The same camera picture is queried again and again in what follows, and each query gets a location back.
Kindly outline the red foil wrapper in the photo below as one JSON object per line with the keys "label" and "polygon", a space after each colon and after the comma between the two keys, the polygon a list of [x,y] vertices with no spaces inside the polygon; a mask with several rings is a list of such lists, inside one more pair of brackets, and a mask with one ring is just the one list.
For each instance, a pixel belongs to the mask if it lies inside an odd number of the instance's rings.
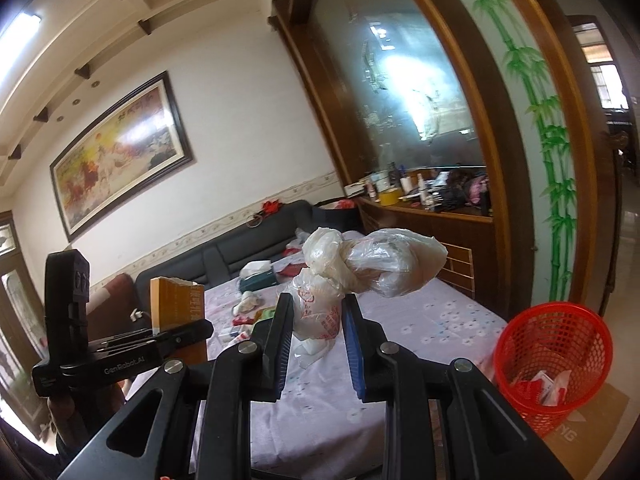
{"label": "red foil wrapper", "polygon": [[235,318],[232,318],[233,326],[242,326],[242,325],[253,326],[254,323],[255,323],[254,318],[251,318],[250,316],[236,316]]}

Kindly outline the orange carton box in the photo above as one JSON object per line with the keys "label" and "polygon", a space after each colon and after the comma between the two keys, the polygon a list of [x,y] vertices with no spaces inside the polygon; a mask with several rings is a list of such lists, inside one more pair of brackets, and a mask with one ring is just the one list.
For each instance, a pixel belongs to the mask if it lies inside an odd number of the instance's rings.
{"label": "orange carton box", "polygon": [[181,278],[159,276],[150,281],[154,333],[205,318],[204,286]]}

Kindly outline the brown wooden chair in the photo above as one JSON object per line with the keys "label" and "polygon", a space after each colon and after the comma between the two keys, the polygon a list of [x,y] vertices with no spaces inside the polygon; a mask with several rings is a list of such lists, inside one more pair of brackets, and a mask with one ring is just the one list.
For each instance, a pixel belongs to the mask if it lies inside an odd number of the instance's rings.
{"label": "brown wooden chair", "polygon": [[90,294],[87,304],[87,333],[90,341],[132,332],[136,322],[131,313],[139,307],[134,280],[126,273]]}

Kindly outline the yellow tub on cabinet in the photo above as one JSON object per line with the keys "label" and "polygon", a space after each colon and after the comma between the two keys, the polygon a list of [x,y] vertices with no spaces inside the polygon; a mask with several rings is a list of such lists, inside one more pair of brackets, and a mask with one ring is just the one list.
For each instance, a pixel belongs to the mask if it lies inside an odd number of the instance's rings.
{"label": "yellow tub on cabinet", "polygon": [[378,193],[378,201],[383,207],[394,206],[400,202],[402,191],[399,188],[388,188]]}

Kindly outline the wooden sideboard cabinet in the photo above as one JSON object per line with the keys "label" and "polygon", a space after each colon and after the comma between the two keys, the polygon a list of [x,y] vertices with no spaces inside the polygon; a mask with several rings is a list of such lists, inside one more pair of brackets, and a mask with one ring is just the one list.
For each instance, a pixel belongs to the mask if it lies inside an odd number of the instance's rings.
{"label": "wooden sideboard cabinet", "polygon": [[273,0],[270,23],[368,230],[438,238],[444,280],[505,318],[587,303],[593,152],[551,0]]}

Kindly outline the red flat pouch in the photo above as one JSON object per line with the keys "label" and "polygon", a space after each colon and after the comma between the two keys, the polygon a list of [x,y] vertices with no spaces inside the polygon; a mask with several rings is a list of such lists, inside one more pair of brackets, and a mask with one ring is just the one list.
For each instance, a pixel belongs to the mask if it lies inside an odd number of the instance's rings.
{"label": "red flat pouch", "polygon": [[280,276],[284,278],[295,278],[303,269],[306,269],[305,263],[288,263],[284,268],[278,271]]}

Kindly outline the red plastic waste basket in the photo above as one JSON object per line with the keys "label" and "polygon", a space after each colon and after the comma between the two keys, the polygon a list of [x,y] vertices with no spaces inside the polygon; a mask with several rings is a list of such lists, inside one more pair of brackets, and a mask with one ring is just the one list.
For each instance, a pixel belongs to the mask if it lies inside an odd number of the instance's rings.
{"label": "red plastic waste basket", "polygon": [[498,389],[538,436],[600,390],[613,361],[603,318],[566,301],[531,307],[506,324],[494,353]]}

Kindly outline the green tissue box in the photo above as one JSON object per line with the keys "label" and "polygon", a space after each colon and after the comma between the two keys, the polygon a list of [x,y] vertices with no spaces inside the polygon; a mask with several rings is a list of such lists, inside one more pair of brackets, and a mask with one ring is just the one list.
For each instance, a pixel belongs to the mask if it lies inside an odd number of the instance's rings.
{"label": "green tissue box", "polygon": [[257,292],[279,284],[270,260],[254,260],[242,267],[239,274],[240,292]]}

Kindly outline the framed landscape painting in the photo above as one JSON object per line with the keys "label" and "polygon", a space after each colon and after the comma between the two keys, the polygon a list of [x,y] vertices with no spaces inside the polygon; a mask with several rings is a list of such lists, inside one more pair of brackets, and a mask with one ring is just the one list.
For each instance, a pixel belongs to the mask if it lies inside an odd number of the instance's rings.
{"label": "framed landscape painting", "polygon": [[169,74],[161,72],[110,106],[51,162],[66,238],[76,240],[192,160]]}

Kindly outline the crumpled white cloth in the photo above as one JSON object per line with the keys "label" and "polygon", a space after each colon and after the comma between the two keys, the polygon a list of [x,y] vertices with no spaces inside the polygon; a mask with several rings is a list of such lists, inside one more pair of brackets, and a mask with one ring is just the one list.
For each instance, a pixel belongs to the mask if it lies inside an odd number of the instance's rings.
{"label": "crumpled white cloth", "polygon": [[246,290],[242,292],[240,301],[233,307],[232,314],[238,316],[254,310],[264,304],[262,296],[258,292]]}

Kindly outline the black leather sofa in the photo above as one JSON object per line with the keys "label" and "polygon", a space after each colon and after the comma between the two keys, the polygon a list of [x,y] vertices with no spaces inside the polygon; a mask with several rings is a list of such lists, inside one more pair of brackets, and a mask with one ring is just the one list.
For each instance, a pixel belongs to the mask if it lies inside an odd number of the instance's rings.
{"label": "black leather sofa", "polygon": [[151,311],[152,278],[181,278],[210,289],[236,278],[250,261],[282,259],[286,245],[294,240],[298,230],[312,233],[318,228],[311,206],[306,200],[285,204],[265,219],[247,221],[142,271],[134,280],[139,307]]}

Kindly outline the white plastic bag bundle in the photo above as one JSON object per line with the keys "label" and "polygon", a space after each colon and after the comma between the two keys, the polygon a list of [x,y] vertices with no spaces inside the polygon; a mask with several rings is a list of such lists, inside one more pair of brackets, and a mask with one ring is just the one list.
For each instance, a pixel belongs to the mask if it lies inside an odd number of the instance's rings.
{"label": "white plastic bag bundle", "polygon": [[439,274],[448,256],[436,238],[406,229],[380,229],[349,240],[340,231],[319,228],[302,253],[305,266],[285,291],[293,301],[294,358],[304,370],[333,348],[347,295],[408,295]]}

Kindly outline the dark shopping bag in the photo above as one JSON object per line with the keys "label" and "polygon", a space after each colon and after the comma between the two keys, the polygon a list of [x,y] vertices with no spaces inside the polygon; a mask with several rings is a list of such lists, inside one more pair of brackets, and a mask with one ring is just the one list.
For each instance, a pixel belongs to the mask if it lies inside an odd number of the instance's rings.
{"label": "dark shopping bag", "polygon": [[311,206],[312,218],[319,228],[331,228],[340,232],[364,233],[360,210],[354,200],[332,198]]}

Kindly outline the green towel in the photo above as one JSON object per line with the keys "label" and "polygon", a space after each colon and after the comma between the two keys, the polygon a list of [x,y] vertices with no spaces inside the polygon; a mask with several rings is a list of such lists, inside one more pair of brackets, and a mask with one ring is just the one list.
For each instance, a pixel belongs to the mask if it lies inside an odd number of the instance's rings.
{"label": "green towel", "polygon": [[276,307],[260,309],[256,313],[255,321],[259,322],[259,321],[263,321],[263,320],[269,320],[270,318],[274,317],[274,315],[276,314],[276,311],[277,311]]}

